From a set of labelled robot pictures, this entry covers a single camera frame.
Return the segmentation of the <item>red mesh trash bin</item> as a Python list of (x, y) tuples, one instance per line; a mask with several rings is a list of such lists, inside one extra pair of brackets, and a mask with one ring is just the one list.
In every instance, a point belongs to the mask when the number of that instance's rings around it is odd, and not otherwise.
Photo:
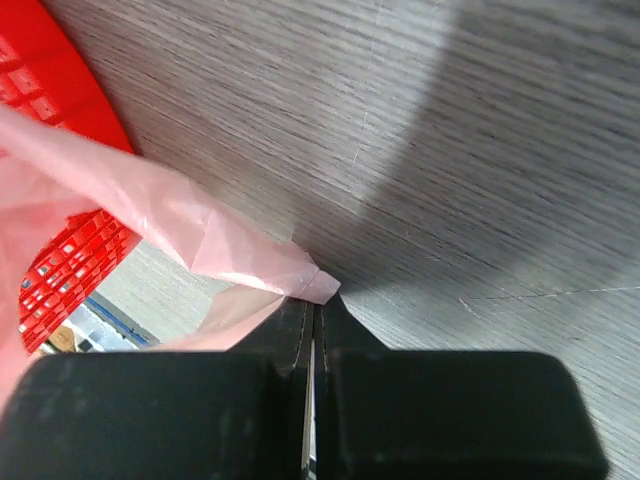
[[(38, 1), (1, 4), (1, 102), (49, 126), (132, 149), (98, 81)], [(21, 285), (19, 330), (27, 352), (35, 352), (139, 241), (103, 209), (70, 217)]]

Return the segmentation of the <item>pink plastic trash bag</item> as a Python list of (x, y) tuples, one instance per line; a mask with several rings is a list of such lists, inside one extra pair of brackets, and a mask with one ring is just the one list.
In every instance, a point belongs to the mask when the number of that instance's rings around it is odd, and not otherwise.
[(282, 302), (326, 303), (338, 281), (299, 247), (243, 222), (186, 177), (144, 159), (1, 111), (1, 394), (31, 365), (18, 297), (36, 255), (75, 214), (101, 207), (193, 273), (223, 280), (207, 331), (185, 340), (225, 350)]

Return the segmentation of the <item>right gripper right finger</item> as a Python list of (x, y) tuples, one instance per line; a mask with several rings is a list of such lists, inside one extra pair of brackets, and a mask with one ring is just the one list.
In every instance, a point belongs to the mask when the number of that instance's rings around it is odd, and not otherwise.
[(340, 297), (313, 313), (321, 479), (604, 479), (574, 377), (531, 351), (393, 350)]

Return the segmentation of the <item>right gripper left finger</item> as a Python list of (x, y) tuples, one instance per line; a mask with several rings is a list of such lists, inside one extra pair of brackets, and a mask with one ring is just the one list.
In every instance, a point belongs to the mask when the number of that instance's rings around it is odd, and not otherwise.
[(313, 306), (226, 352), (59, 354), (1, 417), (5, 479), (303, 479)]

